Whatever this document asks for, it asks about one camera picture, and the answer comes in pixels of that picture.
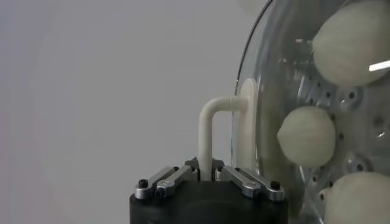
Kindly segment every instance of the white curved tube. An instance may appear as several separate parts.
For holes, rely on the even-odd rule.
[[[215,98],[206,103],[199,116],[199,154],[200,179],[211,181],[213,162],[213,117],[218,111],[245,111],[247,99],[244,97]]]

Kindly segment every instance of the gray wall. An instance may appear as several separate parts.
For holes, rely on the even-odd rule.
[[[235,0],[1,1],[0,223],[127,223],[137,179],[197,154],[254,19]]]

